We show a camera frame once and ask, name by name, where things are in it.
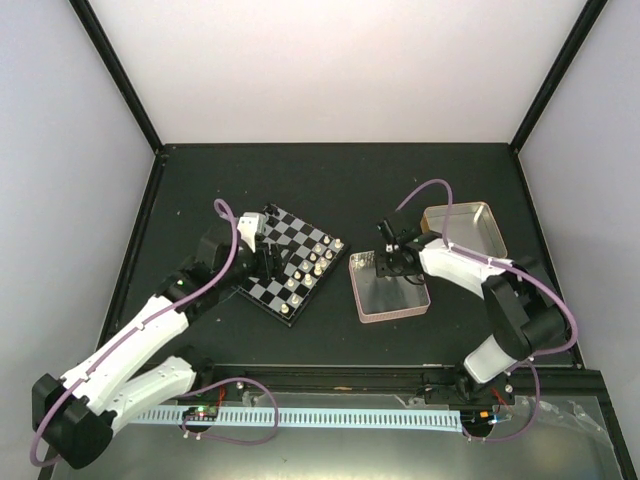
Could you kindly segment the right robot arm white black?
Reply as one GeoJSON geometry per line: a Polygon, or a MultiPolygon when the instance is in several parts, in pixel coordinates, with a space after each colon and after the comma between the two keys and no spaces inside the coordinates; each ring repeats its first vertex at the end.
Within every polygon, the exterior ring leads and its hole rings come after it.
{"type": "Polygon", "coordinates": [[[375,253],[379,277],[433,277],[453,283],[483,302],[491,333],[456,368],[452,388],[464,403],[476,403],[491,382],[537,355],[560,352],[550,343],[569,334],[576,321],[540,263],[496,259],[462,247],[443,233],[423,232],[400,212],[377,224],[384,249],[375,253]]]}

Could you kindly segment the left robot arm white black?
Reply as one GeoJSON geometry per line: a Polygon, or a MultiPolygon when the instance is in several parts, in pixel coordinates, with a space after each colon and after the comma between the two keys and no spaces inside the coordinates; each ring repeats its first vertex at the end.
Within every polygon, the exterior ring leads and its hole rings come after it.
{"type": "Polygon", "coordinates": [[[250,278],[272,280],[284,271],[281,248],[266,241],[266,218],[231,218],[231,239],[202,239],[195,258],[154,293],[119,333],[59,377],[41,376],[31,390],[35,438],[30,461],[59,461],[82,469],[140,414],[173,398],[202,399],[234,378],[215,382],[210,358],[184,346],[147,372],[141,367],[219,301],[224,290],[250,278]]]}

